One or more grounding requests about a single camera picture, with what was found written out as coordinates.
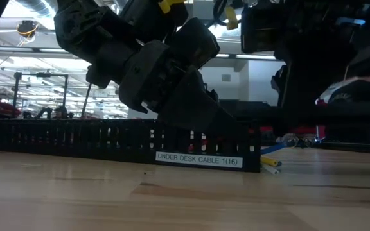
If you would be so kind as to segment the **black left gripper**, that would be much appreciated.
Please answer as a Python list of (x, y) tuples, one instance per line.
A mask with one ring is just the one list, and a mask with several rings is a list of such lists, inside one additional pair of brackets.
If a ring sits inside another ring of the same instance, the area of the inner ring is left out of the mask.
[(146, 43), (128, 59), (119, 98), (138, 112), (159, 113), (159, 120), (207, 135), (235, 135), (236, 119), (219, 105), (217, 92), (204, 89), (190, 64), (189, 47), (180, 42)]

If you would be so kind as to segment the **person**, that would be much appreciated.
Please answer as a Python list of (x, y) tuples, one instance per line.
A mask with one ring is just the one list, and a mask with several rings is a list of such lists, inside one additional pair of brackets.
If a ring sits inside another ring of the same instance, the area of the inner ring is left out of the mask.
[[(370, 102), (370, 67), (361, 70), (354, 80), (335, 89), (328, 104)], [(370, 124), (357, 126), (327, 125), (325, 141), (370, 144)]]

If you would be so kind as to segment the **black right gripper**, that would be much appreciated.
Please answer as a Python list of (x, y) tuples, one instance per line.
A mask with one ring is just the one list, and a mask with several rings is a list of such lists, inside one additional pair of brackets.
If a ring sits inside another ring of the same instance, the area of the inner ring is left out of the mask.
[(352, 29), (310, 30), (285, 37), (276, 47), (276, 58), (285, 65), (273, 75), (271, 87), (278, 93), (280, 118), (274, 135), (282, 137), (294, 126), (292, 106), (313, 106), (315, 100), (346, 68), (357, 51)]

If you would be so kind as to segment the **black gantry frame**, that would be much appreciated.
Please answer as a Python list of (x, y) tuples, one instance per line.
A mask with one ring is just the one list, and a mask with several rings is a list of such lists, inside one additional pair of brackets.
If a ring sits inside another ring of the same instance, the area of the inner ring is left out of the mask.
[(13, 92), (13, 107), (16, 107), (17, 104), (17, 98), (19, 93), (19, 80), (23, 76), (34, 76), (37, 78), (50, 78), (53, 76), (62, 76), (64, 78), (64, 86), (63, 86), (63, 95), (62, 95), (62, 109), (59, 110), (60, 112), (60, 118), (61, 119), (67, 119), (67, 112), (66, 112), (66, 96), (67, 96), (67, 88), (69, 83), (69, 75), (68, 74), (53, 74), (49, 72), (37, 72), (37, 73), (22, 73), (22, 72), (15, 72), (14, 73), (14, 79), (15, 79), (15, 85), (14, 85), (14, 92)]

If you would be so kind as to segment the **black aluminium table frame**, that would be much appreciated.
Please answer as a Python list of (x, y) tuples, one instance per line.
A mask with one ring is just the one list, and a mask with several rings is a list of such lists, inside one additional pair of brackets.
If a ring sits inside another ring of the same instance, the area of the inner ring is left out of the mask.
[(316, 148), (339, 151), (352, 151), (357, 153), (370, 153), (370, 144), (345, 143), (345, 142), (321, 142)]

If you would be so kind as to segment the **slotted black cable raceway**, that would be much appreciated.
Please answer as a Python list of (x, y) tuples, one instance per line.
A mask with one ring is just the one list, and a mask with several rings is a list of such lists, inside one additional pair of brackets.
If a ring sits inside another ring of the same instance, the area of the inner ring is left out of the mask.
[(260, 134), (204, 135), (153, 119), (0, 119), (0, 151), (258, 173)]

